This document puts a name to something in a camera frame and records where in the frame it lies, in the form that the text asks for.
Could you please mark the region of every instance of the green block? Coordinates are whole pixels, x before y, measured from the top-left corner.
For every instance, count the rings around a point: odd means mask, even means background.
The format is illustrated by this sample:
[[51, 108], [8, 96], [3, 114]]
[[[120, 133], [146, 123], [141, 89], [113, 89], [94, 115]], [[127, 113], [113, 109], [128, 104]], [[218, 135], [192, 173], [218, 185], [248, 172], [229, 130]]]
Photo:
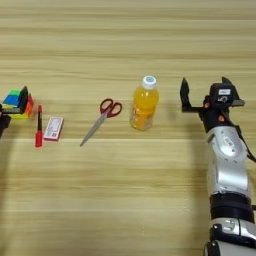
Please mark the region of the green block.
[[16, 96], [20, 96], [20, 91], [19, 90], [11, 90], [10, 95], [16, 95]]

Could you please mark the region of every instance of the scissor blade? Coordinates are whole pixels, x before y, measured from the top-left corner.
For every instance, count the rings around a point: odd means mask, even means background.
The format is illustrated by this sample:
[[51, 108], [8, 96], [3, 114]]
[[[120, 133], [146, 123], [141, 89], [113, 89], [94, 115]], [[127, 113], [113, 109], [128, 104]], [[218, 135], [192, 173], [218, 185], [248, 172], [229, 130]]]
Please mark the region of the scissor blade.
[[93, 127], [90, 129], [90, 131], [84, 137], [83, 141], [80, 144], [80, 147], [82, 147], [85, 144], [85, 142], [87, 142], [87, 140], [89, 140], [92, 137], [92, 135], [97, 131], [97, 129], [101, 126], [101, 124], [105, 121], [106, 118], [107, 118], [106, 113], [104, 113], [100, 116], [100, 118], [95, 122]]

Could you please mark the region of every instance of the bottle label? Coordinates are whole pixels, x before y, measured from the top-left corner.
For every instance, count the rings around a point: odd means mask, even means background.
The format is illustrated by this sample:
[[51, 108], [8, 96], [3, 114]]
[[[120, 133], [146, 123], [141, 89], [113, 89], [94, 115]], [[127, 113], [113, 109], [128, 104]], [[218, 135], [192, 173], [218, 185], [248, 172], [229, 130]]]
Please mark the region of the bottle label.
[[131, 123], [139, 130], [147, 130], [152, 126], [155, 108], [145, 111], [139, 109], [136, 104], [133, 105]]

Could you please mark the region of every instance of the red scissors handle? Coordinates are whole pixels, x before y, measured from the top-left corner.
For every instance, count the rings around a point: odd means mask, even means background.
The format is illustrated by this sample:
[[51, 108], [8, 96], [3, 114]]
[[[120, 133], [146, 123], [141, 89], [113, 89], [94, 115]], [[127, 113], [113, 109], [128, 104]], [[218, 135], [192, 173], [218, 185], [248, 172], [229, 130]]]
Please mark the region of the red scissors handle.
[[111, 98], [103, 100], [100, 104], [100, 113], [104, 114], [108, 111], [107, 117], [111, 118], [121, 113], [123, 106], [120, 102], [115, 102]]

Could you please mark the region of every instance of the colorful block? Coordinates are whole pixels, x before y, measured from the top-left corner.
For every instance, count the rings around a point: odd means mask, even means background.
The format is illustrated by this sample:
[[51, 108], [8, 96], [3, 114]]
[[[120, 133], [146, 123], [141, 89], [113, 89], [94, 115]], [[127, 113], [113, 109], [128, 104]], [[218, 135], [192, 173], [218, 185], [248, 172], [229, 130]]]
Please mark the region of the colorful block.
[[28, 104], [26, 106], [26, 110], [22, 115], [10, 115], [13, 119], [28, 119], [33, 111], [33, 107], [34, 107], [34, 100], [31, 96], [31, 94], [28, 95]]
[[17, 107], [19, 105], [19, 96], [9, 94], [3, 101], [4, 105], [9, 105], [12, 107]]
[[11, 92], [9, 94], [20, 96], [20, 90], [11, 90]]

